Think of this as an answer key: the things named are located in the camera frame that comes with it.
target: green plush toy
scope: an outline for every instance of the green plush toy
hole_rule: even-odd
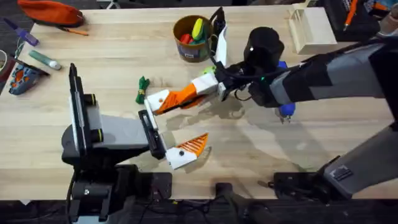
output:
[[[136,102],[138,104],[144,104],[145,91],[147,90],[149,84],[150,84],[149,79],[145,79],[145,77],[141,77],[139,79],[139,90],[136,98]]]

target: blue toy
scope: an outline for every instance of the blue toy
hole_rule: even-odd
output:
[[[280,61],[278,66],[280,68],[287,68],[286,62]],[[285,120],[290,122],[290,119],[292,118],[295,110],[296,110],[296,104],[291,103],[291,104],[280,106],[275,113],[279,117],[280,122],[282,122],[282,124],[283,124]]]

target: green object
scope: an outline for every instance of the green object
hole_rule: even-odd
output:
[[[216,67],[215,67],[214,65],[213,65],[213,66],[208,66],[208,67],[206,67],[206,68],[204,69],[204,71],[203,71],[203,74],[211,73],[211,72],[213,72],[213,73],[216,72]]]
[[[196,44],[201,44],[201,43],[204,43],[204,42],[205,42],[204,39],[194,40],[189,45],[196,45]]]
[[[147,90],[149,84],[150,84],[149,79],[145,79],[145,77],[141,77],[139,79],[139,90],[136,98],[136,102],[138,104],[144,104],[145,91]]]
[[[192,38],[194,40],[200,40],[203,34],[203,19],[199,18],[196,20],[195,25],[192,29]]]

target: yellow marker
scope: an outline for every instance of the yellow marker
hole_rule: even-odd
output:
[[[99,135],[99,142],[102,142],[102,134],[101,134],[101,130],[98,130],[98,135]]]
[[[195,22],[195,25],[193,26],[192,29],[192,38],[194,40],[200,40],[201,36],[203,34],[203,19],[199,18]]]

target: orange and white object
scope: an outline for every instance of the orange and white object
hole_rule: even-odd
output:
[[[226,28],[221,31],[218,38],[218,45],[216,51],[217,62],[221,62],[226,66]],[[218,98],[220,101],[225,99],[226,88],[222,82],[218,82],[213,72],[208,72],[198,78],[195,78],[182,91],[162,90],[147,96],[144,100],[144,105],[148,112],[148,119],[152,123],[155,131],[159,130],[156,123],[155,116],[164,114],[172,109],[181,108],[188,109],[192,106],[201,105],[210,101],[213,98]],[[177,169],[185,164],[193,162],[198,159],[198,156],[203,152],[207,141],[208,134],[203,134],[195,139],[187,141],[181,145],[172,147],[166,151],[166,158],[173,169]],[[160,140],[165,146],[165,141],[162,135]]]
[[[173,169],[178,169],[198,159],[203,152],[208,139],[208,133],[189,140],[183,144],[172,147],[166,152],[166,159]]]

